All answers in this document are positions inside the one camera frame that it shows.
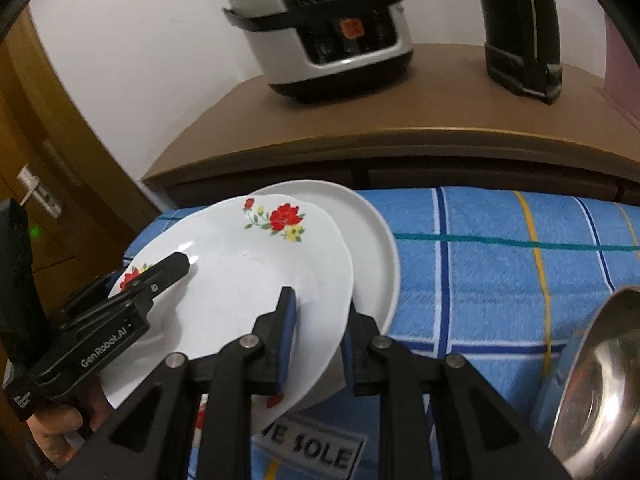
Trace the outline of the person's left hand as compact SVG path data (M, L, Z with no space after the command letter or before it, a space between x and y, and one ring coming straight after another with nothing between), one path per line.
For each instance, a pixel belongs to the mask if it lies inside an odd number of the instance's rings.
M94 376L81 390L80 398L92 431L98 430L114 412L99 376ZM35 412L27 419L26 425L32 435L30 455L48 478L53 478L76 454L77 448L66 440L65 435L77 431L84 423L81 412L70 405L55 405Z

